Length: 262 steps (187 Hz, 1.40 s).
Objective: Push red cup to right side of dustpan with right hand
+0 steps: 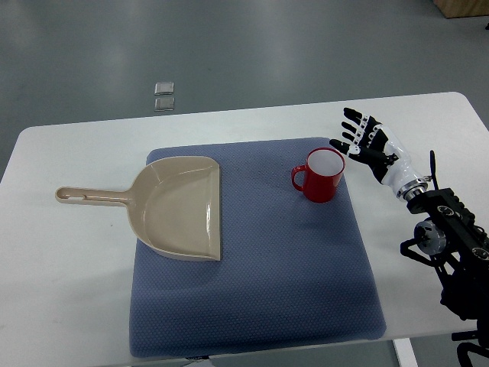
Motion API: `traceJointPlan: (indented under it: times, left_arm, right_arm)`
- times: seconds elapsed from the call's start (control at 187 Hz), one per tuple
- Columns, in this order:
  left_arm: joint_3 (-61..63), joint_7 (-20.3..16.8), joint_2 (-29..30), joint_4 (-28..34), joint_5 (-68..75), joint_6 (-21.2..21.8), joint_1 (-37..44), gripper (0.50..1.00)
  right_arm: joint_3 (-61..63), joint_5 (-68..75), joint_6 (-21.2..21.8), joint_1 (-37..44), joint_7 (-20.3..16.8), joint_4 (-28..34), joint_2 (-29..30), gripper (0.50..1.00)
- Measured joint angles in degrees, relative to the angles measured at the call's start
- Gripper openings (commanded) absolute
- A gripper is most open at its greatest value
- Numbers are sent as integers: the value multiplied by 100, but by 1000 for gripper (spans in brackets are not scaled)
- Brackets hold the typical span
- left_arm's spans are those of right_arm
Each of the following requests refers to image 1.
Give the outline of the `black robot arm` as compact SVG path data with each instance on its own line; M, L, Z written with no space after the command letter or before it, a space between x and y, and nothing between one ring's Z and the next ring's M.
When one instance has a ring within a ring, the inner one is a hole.
M429 179L434 189L414 188L404 196L412 214L427 218L416 224L413 238L400 244L401 255L434 268L442 285L440 304L476 329L452 334L460 366L471 356L488 357L488 233L450 188L439 188L436 156L430 151Z

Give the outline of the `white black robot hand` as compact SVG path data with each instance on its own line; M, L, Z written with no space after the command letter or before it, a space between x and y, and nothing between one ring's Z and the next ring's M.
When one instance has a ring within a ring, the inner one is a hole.
M412 167L410 154L395 134L371 115L345 108L341 124L344 141L329 144L347 158L369 166L374 178L388 186L399 200L409 201L427 191L423 175Z

